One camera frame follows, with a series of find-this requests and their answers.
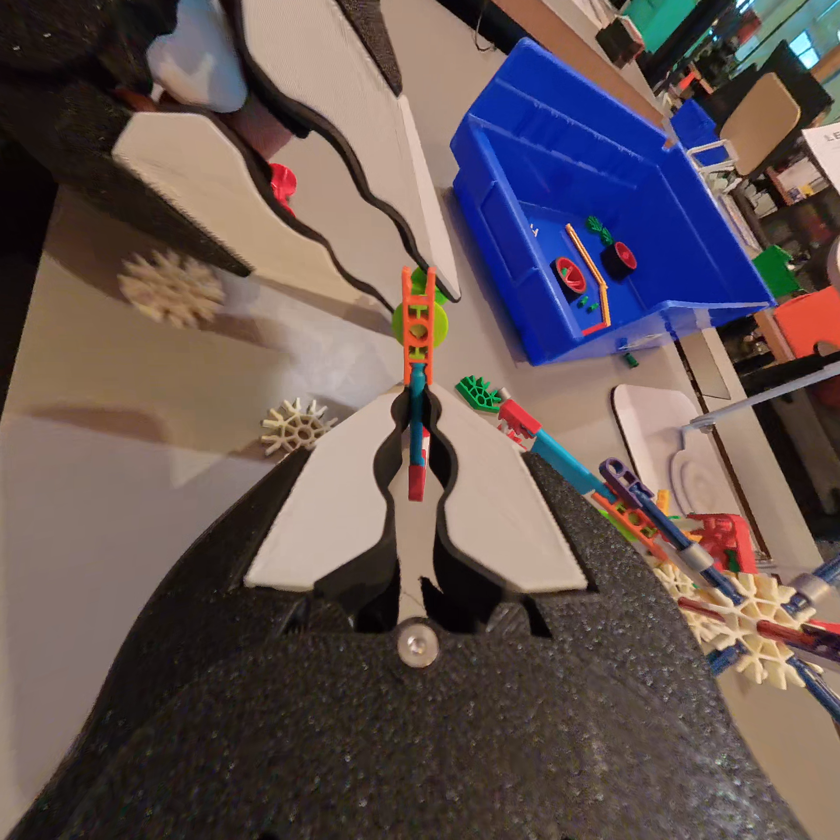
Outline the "colourful construction toy model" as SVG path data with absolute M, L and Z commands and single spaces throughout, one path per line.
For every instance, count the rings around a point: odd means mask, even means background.
M 759 571 L 749 526 L 737 514 L 670 515 L 668 493 L 654 493 L 618 458 L 595 474 L 517 402 L 499 407 L 500 430 L 531 451 L 647 556 L 654 575 L 704 648 L 714 676 L 733 669 L 756 685 L 805 688 L 839 719 L 838 694 L 802 654 L 838 665 L 838 625 L 814 621 L 819 602 L 838 589 L 838 558 L 791 585 Z

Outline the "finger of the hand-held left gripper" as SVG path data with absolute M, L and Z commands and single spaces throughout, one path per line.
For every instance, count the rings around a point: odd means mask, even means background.
M 457 302 L 455 257 L 375 1 L 220 2 L 246 79 L 292 133 L 335 149 L 360 197 L 394 224 L 417 267 Z
M 206 110 L 137 111 L 112 147 L 127 172 L 220 245 L 248 277 L 312 303 L 393 305 L 275 198 L 267 163 Z

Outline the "green bin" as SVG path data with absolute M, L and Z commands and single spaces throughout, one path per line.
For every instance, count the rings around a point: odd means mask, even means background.
M 792 256 L 771 245 L 753 258 L 752 264 L 777 302 L 802 294 L 804 289 L 792 268 Z

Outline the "person's left forearm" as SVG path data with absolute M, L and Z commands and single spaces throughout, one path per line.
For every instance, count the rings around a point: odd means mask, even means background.
M 19 143 L 1 139 L 1 407 L 5 407 L 57 184 Z

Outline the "black toy wheel red hub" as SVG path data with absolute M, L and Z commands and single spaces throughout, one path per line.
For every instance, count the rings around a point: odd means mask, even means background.
M 550 262 L 550 267 L 567 300 L 575 300 L 587 294 L 585 274 L 572 259 L 558 257 Z
M 622 241 L 616 240 L 604 247 L 601 259 L 605 272 L 616 281 L 629 278 L 637 269 L 634 252 Z

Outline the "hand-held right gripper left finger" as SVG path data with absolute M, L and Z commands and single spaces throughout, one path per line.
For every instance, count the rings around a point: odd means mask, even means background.
M 403 465 L 408 394 L 400 386 L 306 451 L 245 573 L 250 588 L 382 592 L 398 567 L 390 485 Z

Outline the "small blue bin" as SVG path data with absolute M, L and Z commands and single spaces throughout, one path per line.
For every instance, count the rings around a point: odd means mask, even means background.
M 694 99 L 682 103 L 671 120 L 671 127 L 685 151 L 701 145 L 719 141 L 717 125 L 714 119 Z M 717 165 L 728 159 L 725 147 L 719 145 L 710 150 L 697 153 L 693 158 L 696 166 Z

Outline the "person's left hand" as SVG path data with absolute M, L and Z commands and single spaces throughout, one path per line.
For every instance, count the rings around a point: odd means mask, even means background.
M 271 162 L 277 153 L 295 137 L 253 95 L 248 96 L 239 110 L 222 114 L 221 117 L 237 136 L 267 162 Z

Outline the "tan chair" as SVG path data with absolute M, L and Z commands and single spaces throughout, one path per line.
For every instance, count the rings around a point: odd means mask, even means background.
M 802 107 L 782 79 L 774 72 L 762 75 L 718 135 L 734 171 L 747 177 L 758 170 L 797 127 L 801 116 Z

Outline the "blue parts bin with tag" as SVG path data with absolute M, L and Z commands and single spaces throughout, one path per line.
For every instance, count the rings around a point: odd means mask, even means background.
M 522 38 L 450 143 L 455 194 L 501 302 L 535 366 L 671 343 L 775 300 L 680 145 L 530 38 Z M 608 276 L 594 215 L 637 269 Z M 608 288 L 598 288 L 572 224 Z M 587 294 L 567 300 L 550 262 L 572 259 Z

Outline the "white stand base board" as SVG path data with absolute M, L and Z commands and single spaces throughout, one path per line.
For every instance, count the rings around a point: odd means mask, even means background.
M 686 389 L 622 383 L 611 405 L 635 474 L 671 492 L 675 514 L 736 513 L 748 524 L 758 558 L 782 565 L 788 487 L 750 406 L 722 417 L 715 432 L 683 427 L 699 415 L 746 399 L 729 363 L 689 376 Z

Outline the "lime green toy spool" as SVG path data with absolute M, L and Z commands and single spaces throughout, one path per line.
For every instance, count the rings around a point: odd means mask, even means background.
M 448 302 L 444 293 L 440 290 L 435 291 L 435 306 L 434 306 L 434 347 L 439 347 L 448 336 L 448 315 L 445 310 L 445 304 Z M 399 342 L 403 342 L 403 306 L 400 303 L 392 315 L 391 329 L 393 338 Z

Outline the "small black box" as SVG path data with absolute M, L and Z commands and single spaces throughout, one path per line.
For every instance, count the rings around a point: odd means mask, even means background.
M 646 50 L 638 28 L 624 15 L 614 17 L 607 26 L 599 29 L 595 41 L 610 63 L 619 70 L 635 62 Z

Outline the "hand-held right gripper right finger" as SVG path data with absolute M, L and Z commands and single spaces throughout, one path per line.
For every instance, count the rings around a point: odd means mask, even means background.
M 440 385 L 427 390 L 437 534 L 504 590 L 582 592 L 587 579 L 524 459 L 525 450 Z

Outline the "neighbouring grey table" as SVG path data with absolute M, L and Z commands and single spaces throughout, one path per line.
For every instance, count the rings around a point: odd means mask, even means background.
M 529 37 L 655 127 L 667 118 L 635 63 L 616 67 L 596 34 L 617 16 L 606 1 L 495 1 Z

